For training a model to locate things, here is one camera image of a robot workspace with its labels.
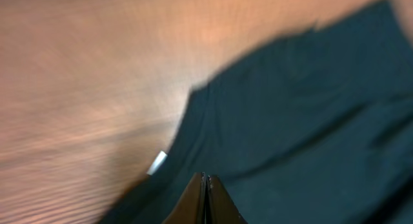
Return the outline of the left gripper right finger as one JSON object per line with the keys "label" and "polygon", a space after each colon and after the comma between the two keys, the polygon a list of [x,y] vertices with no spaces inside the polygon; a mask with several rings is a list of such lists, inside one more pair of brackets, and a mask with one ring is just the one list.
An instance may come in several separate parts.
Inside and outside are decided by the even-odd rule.
{"label": "left gripper right finger", "polygon": [[217,176],[209,176],[206,181],[205,202],[207,224],[247,224]]}

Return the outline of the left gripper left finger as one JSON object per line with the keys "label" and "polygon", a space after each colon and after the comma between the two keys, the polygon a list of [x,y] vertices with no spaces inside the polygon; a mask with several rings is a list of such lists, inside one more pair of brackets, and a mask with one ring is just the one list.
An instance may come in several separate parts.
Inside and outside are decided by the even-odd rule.
{"label": "left gripper left finger", "polygon": [[205,173],[195,173],[163,224],[204,224],[206,188]]}

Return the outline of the black t-shirt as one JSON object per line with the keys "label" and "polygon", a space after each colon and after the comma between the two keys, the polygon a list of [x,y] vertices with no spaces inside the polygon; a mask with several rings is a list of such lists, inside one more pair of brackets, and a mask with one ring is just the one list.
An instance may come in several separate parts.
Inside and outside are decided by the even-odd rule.
{"label": "black t-shirt", "polygon": [[412,223],[412,47],[381,0],[191,93],[160,168],[103,223],[161,223],[196,172],[249,223]]}

